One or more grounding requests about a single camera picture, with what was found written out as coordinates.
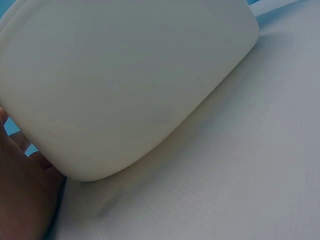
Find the skin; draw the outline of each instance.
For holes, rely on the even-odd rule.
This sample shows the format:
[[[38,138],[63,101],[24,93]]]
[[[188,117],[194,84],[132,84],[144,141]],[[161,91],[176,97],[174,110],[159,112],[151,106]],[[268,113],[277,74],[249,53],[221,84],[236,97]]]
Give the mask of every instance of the skin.
[[[55,213],[65,177],[39,152],[27,157],[28,139],[8,136],[0,107],[0,239],[39,240]]]

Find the white plastic container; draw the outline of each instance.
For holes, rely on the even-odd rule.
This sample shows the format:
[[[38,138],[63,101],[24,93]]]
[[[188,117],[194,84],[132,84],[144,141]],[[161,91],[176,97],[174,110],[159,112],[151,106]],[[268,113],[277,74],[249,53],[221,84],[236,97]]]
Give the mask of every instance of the white plastic container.
[[[0,105],[62,173],[101,179],[167,137],[258,35],[245,0],[18,0],[0,21]]]

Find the finger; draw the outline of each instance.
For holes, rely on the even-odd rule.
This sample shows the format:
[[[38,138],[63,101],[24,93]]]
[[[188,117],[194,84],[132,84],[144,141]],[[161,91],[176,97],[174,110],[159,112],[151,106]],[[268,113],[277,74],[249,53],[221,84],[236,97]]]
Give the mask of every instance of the finger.
[[[8,120],[8,118],[9,118],[8,114],[3,109],[3,107],[0,106],[0,119],[1,119],[2,123],[5,124],[6,121]]]
[[[36,151],[29,156],[31,161],[34,161],[39,164],[44,170],[50,168],[52,164],[39,152]]]
[[[26,152],[30,147],[29,139],[21,131],[11,134],[10,138],[15,142],[22,152]]]
[[[2,142],[7,137],[8,137],[8,135],[5,130],[5,123],[3,122],[2,118],[0,117],[0,141]]]
[[[54,166],[47,168],[45,172],[51,177],[56,189],[59,190],[66,177]]]

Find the textured white surface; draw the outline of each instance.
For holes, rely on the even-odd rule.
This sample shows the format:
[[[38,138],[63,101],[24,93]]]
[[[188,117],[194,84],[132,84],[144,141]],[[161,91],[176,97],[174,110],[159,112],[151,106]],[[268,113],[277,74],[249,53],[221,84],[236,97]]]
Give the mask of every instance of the textured white surface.
[[[67,182],[54,239],[320,239],[320,1],[268,2],[257,45],[160,146]]]

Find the white plastic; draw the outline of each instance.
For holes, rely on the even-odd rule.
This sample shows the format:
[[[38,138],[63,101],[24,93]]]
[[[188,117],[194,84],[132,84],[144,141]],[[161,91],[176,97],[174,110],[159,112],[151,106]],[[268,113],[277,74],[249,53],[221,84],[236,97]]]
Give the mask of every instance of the white plastic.
[[[0,21],[0,105],[92,181],[167,137],[254,46],[245,0],[18,0]]]

